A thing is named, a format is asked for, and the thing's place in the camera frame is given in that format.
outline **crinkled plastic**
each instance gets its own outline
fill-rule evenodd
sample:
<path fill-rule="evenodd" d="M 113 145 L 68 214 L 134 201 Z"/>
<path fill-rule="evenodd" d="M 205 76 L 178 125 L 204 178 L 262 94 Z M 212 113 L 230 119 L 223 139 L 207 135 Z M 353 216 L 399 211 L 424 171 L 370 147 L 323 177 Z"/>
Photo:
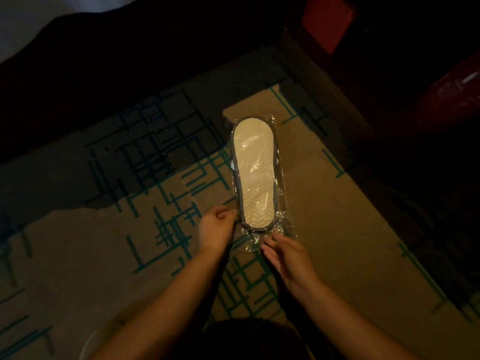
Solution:
<path fill-rule="evenodd" d="M 273 233 L 297 239 L 287 208 L 276 125 L 271 115 L 233 121 L 231 168 L 240 217 L 233 242 L 237 250 L 257 251 Z"/>

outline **person's right hand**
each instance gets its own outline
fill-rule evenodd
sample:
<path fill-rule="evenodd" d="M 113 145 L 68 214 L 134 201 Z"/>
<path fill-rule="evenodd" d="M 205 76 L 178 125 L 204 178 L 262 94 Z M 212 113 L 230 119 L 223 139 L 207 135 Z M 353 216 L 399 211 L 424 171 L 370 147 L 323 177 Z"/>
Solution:
<path fill-rule="evenodd" d="M 320 279 L 303 245 L 291 238 L 273 234 L 273 239 L 265 239 L 261 250 L 279 272 L 292 296 L 305 304 Z"/>

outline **white shoe sole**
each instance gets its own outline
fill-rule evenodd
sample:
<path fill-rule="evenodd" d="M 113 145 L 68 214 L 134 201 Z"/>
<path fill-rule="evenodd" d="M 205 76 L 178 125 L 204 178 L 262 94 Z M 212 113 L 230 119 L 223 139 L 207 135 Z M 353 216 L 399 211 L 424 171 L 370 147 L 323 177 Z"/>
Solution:
<path fill-rule="evenodd" d="M 233 162 L 243 223 L 254 230 L 273 224 L 275 200 L 275 138 L 270 126 L 246 118 L 232 131 Z"/>

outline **person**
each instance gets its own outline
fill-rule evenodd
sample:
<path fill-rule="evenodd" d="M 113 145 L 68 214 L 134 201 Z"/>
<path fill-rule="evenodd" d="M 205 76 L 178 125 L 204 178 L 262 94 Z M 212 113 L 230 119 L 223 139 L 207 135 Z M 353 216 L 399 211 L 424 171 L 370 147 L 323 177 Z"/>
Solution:
<path fill-rule="evenodd" d="M 196 340 L 192 337 L 184 339 L 199 307 L 208 293 L 212 292 L 211 287 L 213 293 L 216 291 L 212 283 L 219 277 L 218 269 L 225 261 L 236 218 L 237 212 L 225 206 L 217 206 L 207 212 L 199 225 L 198 253 L 153 303 L 124 324 L 91 359 L 186 358 L 192 355 L 198 357 L 202 351 L 206 351 L 209 358 L 222 359 L 299 359 L 308 356 L 303 342 L 295 339 L 298 335 L 294 331 L 282 332 L 282 326 L 264 320 L 258 320 L 261 323 L 260 331 L 253 331 L 254 336 L 250 337 L 249 333 L 256 327 L 256 322 L 246 319 L 236 320 L 236 325 L 228 321 L 223 324 L 219 322 L 216 331 L 209 331 L 214 323 L 203 333 L 199 330 L 194 335 Z M 319 336 L 310 339 L 313 349 L 321 343 L 320 336 L 323 333 L 329 343 L 349 360 L 419 359 L 364 319 L 325 285 L 315 272 L 302 244 L 274 234 L 273 238 L 265 239 L 261 250 L 279 274 L 284 288 L 311 321 L 312 328 L 319 330 L 315 332 L 310 329 L 306 332 L 309 337 Z M 240 345 L 233 339 L 240 339 Z M 216 348 L 221 351 L 212 356 Z"/>

